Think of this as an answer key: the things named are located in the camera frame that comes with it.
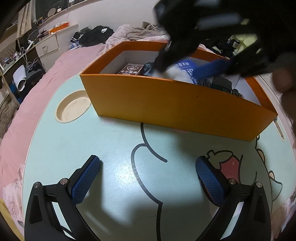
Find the blue tin box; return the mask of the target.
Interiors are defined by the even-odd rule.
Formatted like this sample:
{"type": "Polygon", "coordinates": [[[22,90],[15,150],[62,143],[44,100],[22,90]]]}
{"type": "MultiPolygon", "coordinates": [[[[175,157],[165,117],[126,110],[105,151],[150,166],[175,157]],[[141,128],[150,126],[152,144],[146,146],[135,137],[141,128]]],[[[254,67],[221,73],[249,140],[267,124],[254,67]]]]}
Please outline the blue tin box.
{"type": "Polygon", "coordinates": [[[197,80],[196,78],[193,76],[193,70],[196,67],[195,63],[192,61],[181,61],[181,62],[177,62],[172,66],[176,66],[184,71],[186,71],[188,73],[188,75],[191,77],[191,84],[196,85],[197,84],[197,80]]]}

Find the white fluffy pompom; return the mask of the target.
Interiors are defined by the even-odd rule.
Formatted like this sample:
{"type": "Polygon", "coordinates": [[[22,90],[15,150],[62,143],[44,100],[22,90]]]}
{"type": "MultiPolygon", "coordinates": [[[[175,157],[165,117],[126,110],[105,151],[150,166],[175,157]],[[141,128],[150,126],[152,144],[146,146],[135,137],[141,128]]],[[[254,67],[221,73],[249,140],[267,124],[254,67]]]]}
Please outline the white fluffy pompom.
{"type": "Polygon", "coordinates": [[[192,83],[191,77],[188,73],[176,66],[169,67],[165,72],[160,73],[158,70],[154,70],[152,73],[152,77],[163,78],[163,79],[171,79],[186,83],[192,83]]]}

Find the orange tissue box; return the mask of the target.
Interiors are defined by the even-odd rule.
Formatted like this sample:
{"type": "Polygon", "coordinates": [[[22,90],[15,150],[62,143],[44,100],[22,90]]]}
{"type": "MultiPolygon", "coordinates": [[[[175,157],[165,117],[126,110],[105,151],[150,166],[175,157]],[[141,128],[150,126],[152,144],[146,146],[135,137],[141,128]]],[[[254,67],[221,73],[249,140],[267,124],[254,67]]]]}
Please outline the orange tissue box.
{"type": "Polygon", "coordinates": [[[59,23],[58,25],[55,25],[55,27],[53,27],[52,29],[49,30],[49,34],[51,35],[55,32],[58,32],[59,30],[67,28],[67,27],[69,27],[69,22],[59,23]]]}

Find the white drawer cabinet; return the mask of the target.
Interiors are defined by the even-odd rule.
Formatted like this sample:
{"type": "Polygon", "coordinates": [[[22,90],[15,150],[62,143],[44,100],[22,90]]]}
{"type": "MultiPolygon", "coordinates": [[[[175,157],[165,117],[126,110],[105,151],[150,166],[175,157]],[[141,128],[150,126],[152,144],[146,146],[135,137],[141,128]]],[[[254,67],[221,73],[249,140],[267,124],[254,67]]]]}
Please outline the white drawer cabinet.
{"type": "Polygon", "coordinates": [[[56,60],[69,50],[70,40],[78,31],[78,25],[59,30],[35,45],[38,57],[42,63],[44,70],[47,72],[56,60]]]}

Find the pink bed blanket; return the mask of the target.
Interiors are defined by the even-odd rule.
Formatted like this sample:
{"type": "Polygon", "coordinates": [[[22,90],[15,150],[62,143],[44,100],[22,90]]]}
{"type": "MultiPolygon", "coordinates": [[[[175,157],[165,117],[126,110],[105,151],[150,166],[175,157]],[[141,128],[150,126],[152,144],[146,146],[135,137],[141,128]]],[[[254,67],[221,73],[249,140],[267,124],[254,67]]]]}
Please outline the pink bed blanket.
{"type": "Polygon", "coordinates": [[[1,142],[1,211],[16,236],[23,239],[23,173],[37,124],[56,90],[103,54],[104,44],[62,54],[20,104],[1,142]]]}

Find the white slipper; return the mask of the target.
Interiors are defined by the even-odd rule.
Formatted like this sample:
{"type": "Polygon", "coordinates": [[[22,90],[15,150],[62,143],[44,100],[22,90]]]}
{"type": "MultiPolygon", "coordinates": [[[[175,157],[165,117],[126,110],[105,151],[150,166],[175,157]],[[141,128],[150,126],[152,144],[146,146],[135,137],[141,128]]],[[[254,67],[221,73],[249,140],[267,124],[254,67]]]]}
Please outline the white slipper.
{"type": "Polygon", "coordinates": [[[21,65],[13,73],[13,81],[18,91],[23,91],[23,89],[25,88],[26,80],[27,80],[27,75],[26,75],[25,66],[21,65]]]}

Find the orange cardboard box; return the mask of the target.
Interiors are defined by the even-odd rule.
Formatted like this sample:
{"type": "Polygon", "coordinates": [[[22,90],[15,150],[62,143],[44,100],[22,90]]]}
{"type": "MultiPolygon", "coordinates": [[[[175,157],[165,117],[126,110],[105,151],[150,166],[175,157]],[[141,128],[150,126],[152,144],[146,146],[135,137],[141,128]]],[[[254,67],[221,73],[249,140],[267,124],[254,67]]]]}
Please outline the orange cardboard box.
{"type": "Polygon", "coordinates": [[[251,141],[277,117],[270,99],[253,77],[246,83],[257,103],[219,90],[181,81],[123,75],[128,61],[154,60],[162,42],[121,42],[80,75],[99,116],[251,141]]]}

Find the black clothes pile left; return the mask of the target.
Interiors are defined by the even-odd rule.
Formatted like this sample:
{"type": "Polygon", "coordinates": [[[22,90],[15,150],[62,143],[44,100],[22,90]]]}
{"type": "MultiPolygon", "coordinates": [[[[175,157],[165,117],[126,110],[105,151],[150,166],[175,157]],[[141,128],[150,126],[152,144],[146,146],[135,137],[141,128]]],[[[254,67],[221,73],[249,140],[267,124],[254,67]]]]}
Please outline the black clothes pile left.
{"type": "Polygon", "coordinates": [[[89,27],[83,28],[76,32],[70,42],[81,47],[91,47],[105,42],[114,34],[114,30],[110,27],[98,25],[93,29],[89,27]]]}

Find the black satin lace garment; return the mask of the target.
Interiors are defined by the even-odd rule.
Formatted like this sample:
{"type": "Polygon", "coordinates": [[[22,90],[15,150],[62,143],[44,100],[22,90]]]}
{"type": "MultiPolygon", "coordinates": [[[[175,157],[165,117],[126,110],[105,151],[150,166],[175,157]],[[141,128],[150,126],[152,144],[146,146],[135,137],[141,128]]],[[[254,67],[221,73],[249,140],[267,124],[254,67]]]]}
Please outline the black satin lace garment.
{"type": "Polygon", "coordinates": [[[161,72],[155,68],[154,62],[148,62],[142,67],[139,74],[141,76],[160,77],[161,72]]]}

